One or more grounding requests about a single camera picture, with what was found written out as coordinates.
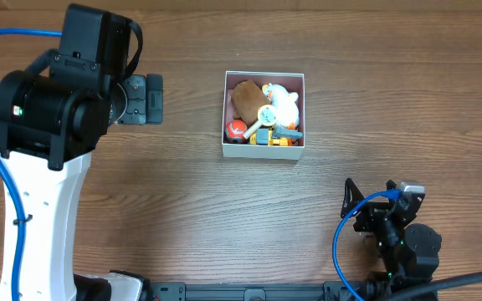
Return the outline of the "wooden rattle drum toy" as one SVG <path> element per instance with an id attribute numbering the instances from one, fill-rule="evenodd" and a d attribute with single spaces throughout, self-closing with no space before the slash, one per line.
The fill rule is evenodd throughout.
<path id="1" fill-rule="evenodd" d="M 250 136 L 256 132 L 260 127 L 270 127 L 277 121 L 277 110 L 273 105 L 263 105 L 259 108 L 257 113 L 257 120 L 244 133 L 243 137 L 248 140 Z"/>

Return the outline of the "white plush duck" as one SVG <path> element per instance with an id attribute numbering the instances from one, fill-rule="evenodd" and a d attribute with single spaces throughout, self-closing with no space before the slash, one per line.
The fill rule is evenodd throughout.
<path id="1" fill-rule="evenodd" d="M 297 106 L 299 95 L 296 92 L 289 92 L 282 85 L 271 83 L 264 84 L 262 91 L 276 108 L 278 117 L 275 126 L 295 130 L 300 122 Z"/>

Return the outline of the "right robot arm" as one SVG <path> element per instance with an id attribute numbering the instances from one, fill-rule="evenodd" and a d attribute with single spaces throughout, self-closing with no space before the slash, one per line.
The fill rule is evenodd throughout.
<path id="1" fill-rule="evenodd" d="M 345 181 L 341 217 L 350 213 L 356 232 L 365 232 L 376 243 L 383 272 L 369 273 L 366 281 L 353 287 L 353 299 L 374 300 L 405 288 L 428 283 L 439 266 L 442 238 L 431 227 L 413 223 L 425 198 L 423 185 L 412 181 L 388 181 L 386 190 L 398 190 L 384 202 L 354 207 L 365 197 L 351 178 Z"/>

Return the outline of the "yellow toy crane truck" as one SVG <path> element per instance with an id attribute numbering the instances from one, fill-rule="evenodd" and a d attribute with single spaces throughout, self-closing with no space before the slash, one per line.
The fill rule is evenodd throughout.
<path id="1" fill-rule="evenodd" d="M 260 128 L 249 137 L 250 145 L 292 146 L 304 134 L 285 128 Z"/>

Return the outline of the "brown plush toy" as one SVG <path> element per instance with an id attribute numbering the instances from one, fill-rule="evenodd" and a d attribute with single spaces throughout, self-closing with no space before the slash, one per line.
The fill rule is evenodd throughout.
<path id="1" fill-rule="evenodd" d="M 234 119 L 242 120 L 247 126 L 257 121 L 260 107 L 270 104 L 267 96 L 253 80 L 237 84 L 231 94 L 231 101 Z"/>

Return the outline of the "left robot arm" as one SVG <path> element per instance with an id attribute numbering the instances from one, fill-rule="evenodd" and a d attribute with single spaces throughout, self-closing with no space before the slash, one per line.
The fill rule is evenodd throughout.
<path id="1" fill-rule="evenodd" d="M 68 6 L 59 46 L 0 81 L 0 177 L 5 230 L 0 300 L 152 300 L 150 281 L 74 271 L 82 186 L 114 124 L 162 122 L 162 77 L 139 75 L 134 20 Z"/>

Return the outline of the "red ball toy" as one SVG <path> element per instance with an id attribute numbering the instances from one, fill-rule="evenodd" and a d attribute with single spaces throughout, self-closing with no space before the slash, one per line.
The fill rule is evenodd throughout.
<path id="1" fill-rule="evenodd" d="M 244 133 L 248 127 L 242 120 L 232 120 L 225 125 L 224 137 L 230 144 L 244 144 Z"/>

